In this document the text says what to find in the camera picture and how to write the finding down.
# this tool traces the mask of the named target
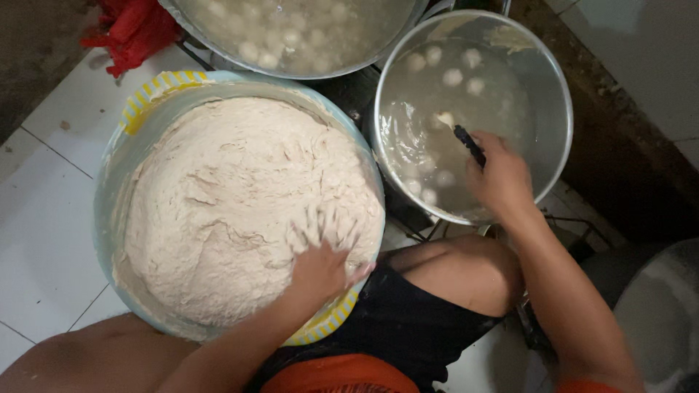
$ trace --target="dough residue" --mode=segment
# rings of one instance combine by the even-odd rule
[[[290,283],[294,252],[308,246],[292,223],[317,227],[322,211],[336,244],[361,234],[349,273],[373,257],[384,212],[369,164],[351,136],[283,101],[206,103],[134,174],[127,259],[169,310],[230,326]]]

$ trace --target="black shorts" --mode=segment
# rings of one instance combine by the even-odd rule
[[[429,294],[382,264],[369,276],[345,323],[316,343],[278,349],[246,391],[259,391],[276,373],[297,362],[361,353],[396,367],[421,392],[434,392],[433,381],[447,380],[447,365],[500,319]]]

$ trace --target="knee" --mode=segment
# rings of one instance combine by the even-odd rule
[[[89,364],[87,346],[75,339],[74,333],[64,333],[36,344],[0,377],[0,390],[39,392],[56,386],[69,386],[79,379],[80,370]]]
[[[482,293],[490,315],[504,315],[513,309],[524,293],[524,279],[519,268],[519,259],[509,247],[478,235],[464,235],[447,239],[448,253],[458,256],[450,258],[454,263],[470,264],[468,274],[476,274],[476,283]]]

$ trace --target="black spoon handle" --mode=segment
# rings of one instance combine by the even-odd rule
[[[485,155],[483,150],[473,141],[471,135],[468,135],[468,132],[458,124],[454,127],[454,135],[468,148],[478,165],[483,169],[485,167]]]

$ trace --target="person's right hand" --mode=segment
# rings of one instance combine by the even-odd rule
[[[499,136],[483,131],[471,135],[480,140],[486,157],[483,170],[471,156],[466,162],[466,182],[478,201],[501,222],[536,209],[526,162]]]

